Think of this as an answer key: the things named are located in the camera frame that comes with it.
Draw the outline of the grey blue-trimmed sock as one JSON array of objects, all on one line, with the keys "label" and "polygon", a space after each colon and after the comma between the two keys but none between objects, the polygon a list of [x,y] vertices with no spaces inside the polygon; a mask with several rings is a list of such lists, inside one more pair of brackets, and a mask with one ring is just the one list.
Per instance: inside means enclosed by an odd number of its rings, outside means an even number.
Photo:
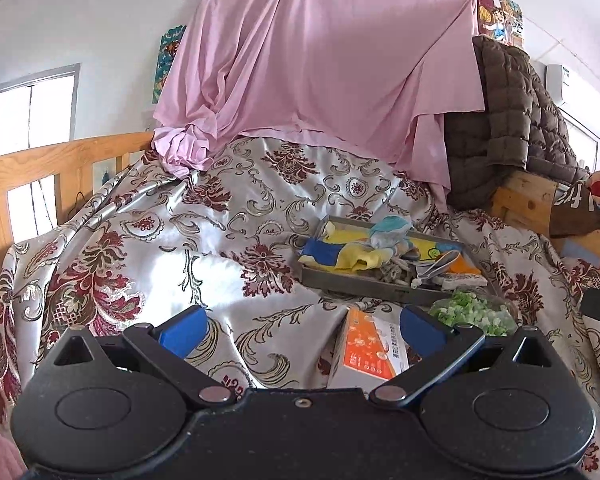
[{"label": "grey blue-trimmed sock", "polygon": [[415,277],[411,280],[411,288],[419,288],[422,284],[428,283],[436,276],[445,273],[458,258],[460,258],[460,252],[450,250],[444,252],[436,260],[416,262]]}]

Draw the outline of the window frame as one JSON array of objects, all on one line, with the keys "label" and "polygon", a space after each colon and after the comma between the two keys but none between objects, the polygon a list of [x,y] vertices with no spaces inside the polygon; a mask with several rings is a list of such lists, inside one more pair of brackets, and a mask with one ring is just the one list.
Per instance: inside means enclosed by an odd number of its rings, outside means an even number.
[{"label": "window frame", "polygon": [[0,84],[0,156],[74,138],[79,64]]}]

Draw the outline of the floral satin bedspread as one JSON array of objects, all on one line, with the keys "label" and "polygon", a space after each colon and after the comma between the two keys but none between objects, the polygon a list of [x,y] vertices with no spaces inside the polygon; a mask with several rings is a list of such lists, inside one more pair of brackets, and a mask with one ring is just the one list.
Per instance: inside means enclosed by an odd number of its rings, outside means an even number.
[{"label": "floral satin bedspread", "polygon": [[0,433],[38,362],[65,330],[97,336],[160,324],[200,304],[198,370],[243,393],[323,388],[344,316],[396,321],[399,308],[325,296],[298,281],[297,252],[327,216],[410,216],[460,240],[517,320],[539,327],[594,408],[581,469],[600,479],[600,323],[580,311],[600,270],[475,209],[442,214],[426,185],[373,159],[269,138],[228,144],[211,169],[177,179],[145,154],[63,226],[17,243],[0,271]]}]

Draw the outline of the grey ruffled sock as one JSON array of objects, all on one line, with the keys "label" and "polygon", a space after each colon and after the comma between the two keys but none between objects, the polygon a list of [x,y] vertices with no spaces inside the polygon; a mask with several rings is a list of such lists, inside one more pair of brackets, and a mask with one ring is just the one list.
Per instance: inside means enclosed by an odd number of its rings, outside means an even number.
[{"label": "grey ruffled sock", "polygon": [[391,258],[379,268],[370,270],[370,276],[381,283],[411,287],[415,265],[411,261]]}]

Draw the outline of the bag of green paper stars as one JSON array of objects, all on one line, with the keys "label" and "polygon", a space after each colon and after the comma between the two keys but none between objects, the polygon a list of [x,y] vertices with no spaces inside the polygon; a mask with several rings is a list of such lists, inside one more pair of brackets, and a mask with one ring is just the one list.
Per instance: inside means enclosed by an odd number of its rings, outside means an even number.
[{"label": "bag of green paper stars", "polygon": [[506,337],[517,329],[506,304],[472,290],[456,290],[449,298],[437,300],[428,314],[449,327],[476,326],[490,337]]}]

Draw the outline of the orange white medicine box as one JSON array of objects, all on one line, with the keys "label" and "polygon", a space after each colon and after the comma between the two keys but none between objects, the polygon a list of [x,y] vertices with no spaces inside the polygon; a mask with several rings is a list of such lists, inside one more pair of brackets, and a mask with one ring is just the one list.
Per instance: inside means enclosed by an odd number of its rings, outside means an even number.
[{"label": "orange white medicine box", "polygon": [[408,370],[407,350],[398,324],[350,309],[336,340],[327,388],[359,388],[367,396]]}]

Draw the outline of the grey tray with cartoon drawing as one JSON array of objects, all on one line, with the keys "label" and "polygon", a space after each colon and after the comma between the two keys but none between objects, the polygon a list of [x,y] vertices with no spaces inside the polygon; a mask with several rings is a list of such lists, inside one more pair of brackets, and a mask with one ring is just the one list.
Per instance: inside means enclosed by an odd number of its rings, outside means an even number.
[{"label": "grey tray with cartoon drawing", "polygon": [[323,292],[427,307],[491,285],[465,245],[422,234],[410,217],[377,223],[327,216],[300,249],[300,282]]}]

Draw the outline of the yellow knitted sock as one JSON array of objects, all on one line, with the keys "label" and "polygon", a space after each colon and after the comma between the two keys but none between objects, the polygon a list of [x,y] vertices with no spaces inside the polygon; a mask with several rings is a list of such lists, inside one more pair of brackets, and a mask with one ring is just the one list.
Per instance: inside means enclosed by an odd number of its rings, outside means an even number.
[{"label": "yellow knitted sock", "polygon": [[370,245],[351,242],[345,244],[338,252],[336,270],[355,273],[378,269],[392,257],[388,248],[373,248]]}]

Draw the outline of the brown printed cushion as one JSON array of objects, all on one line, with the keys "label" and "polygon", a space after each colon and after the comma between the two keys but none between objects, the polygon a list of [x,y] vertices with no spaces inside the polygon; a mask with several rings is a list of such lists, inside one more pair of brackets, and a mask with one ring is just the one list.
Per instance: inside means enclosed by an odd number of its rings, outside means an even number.
[{"label": "brown printed cushion", "polygon": [[551,238],[583,236],[600,230],[600,206],[583,181],[555,195],[550,210]]}]

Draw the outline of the teal white wipe packet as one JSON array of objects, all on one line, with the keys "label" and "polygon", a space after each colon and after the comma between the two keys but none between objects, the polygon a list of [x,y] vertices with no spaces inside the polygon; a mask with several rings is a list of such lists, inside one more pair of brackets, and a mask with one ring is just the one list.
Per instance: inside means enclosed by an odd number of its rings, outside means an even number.
[{"label": "teal white wipe packet", "polygon": [[370,229],[368,244],[375,249],[393,248],[407,241],[413,227],[410,217],[385,216]]}]

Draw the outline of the pink draped sheet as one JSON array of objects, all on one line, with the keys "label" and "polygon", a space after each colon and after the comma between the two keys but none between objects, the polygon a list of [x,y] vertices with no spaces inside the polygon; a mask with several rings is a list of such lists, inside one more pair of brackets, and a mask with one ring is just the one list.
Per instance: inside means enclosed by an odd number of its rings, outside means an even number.
[{"label": "pink draped sheet", "polygon": [[183,177],[238,136],[376,158],[450,192],[444,118],[483,110],[475,0],[200,0],[155,109]]}]

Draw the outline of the olive quilted down jacket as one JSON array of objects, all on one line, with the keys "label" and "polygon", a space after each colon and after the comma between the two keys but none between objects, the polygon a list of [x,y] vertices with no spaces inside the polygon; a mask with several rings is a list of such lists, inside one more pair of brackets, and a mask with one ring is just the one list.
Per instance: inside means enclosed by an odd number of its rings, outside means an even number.
[{"label": "olive quilted down jacket", "polygon": [[474,43],[484,110],[444,118],[456,210],[486,206],[515,170],[573,184],[588,177],[569,143],[562,113],[523,50],[486,36]]}]

